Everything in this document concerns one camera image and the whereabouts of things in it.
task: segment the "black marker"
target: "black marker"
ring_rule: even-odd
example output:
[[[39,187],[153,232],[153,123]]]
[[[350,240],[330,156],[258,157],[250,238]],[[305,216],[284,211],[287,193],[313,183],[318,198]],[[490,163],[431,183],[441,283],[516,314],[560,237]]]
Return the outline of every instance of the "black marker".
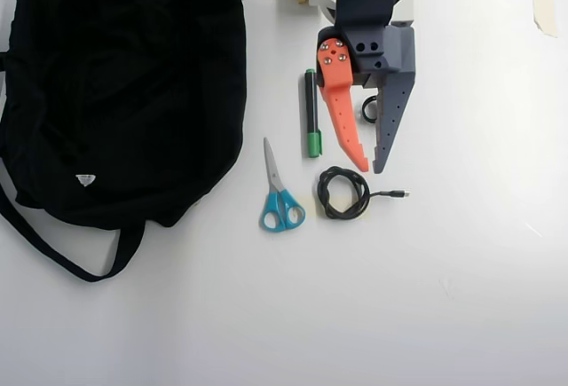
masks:
[[[316,72],[308,69],[305,80],[305,107],[308,113],[308,156],[318,158],[321,155],[321,131],[318,128],[318,85]]]

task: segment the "white backdrop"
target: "white backdrop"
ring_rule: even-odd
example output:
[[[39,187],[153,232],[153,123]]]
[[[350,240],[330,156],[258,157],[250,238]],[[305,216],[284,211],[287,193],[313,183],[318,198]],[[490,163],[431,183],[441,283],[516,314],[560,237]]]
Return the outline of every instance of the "white backdrop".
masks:
[[[178,226],[149,225],[130,267],[92,286],[0,221],[0,384],[565,386],[568,0],[558,39],[532,0],[415,0],[416,87],[387,169],[366,175],[412,196],[349,223],[313,198],[322,170],[351,166],[323,104],[324,156],[301,153],[298,78],[325,24],[293,0],[243,1],[245,144]],[[258,227],[264,136],[308,211],[293,232]],[[371,155],[373,128],[359,136]],[[21,211],[65,255],[107,266],[113,233]]]

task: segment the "black backpack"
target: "black backpack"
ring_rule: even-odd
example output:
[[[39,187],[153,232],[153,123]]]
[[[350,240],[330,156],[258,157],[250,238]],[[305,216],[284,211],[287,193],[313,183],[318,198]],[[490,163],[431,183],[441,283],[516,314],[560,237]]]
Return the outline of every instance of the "black backpack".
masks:
[[[50,247],[0,187],[0,213],[77,277],[115,276],[146,220],[173,226],[234,165],[242,144],[241,0],[18,0],[0,156],[20,205],[121,230],[104,276]]]

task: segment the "backpack strap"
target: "backpack strap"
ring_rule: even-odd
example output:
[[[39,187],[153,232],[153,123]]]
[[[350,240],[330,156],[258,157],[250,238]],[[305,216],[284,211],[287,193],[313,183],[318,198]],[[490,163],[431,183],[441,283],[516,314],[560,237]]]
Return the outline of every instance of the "backpack strap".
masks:
[[[134,256],[138,247],[140,247],[140,242],[144,237],[144,230],[146,229],[146,222],[140,225],[123,228],[120,232],[118,249],[116,250],[113,267],[108,274],[98,276],[93,275],[92,273],[85,271],[80,266],[74,264],[45,242],[42,237],[37,234],[34,228],[32,228],[28,221],[18,212],[18,210],[14,208],[10,200],[8,200],[8,197],[1,185],[0,214],[2,214],[2,216],[4,216],[5,219],[10,222],[10,224],[37,250],[45,256],[48,256],[56,264],[59,264],[69,272],[73,273],[76,277],[87,282],[98,282],[106,278],[112,278],[117,273],[120,273]]]

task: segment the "green marker cap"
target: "green marker cap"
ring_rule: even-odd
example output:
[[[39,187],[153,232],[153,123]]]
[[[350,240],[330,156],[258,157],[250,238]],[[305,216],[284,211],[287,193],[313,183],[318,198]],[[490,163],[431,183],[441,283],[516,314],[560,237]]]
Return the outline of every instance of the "green marker cap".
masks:
[[[321,131],[308,133],[308,156],[310,158],[318,158],[322,154]]]

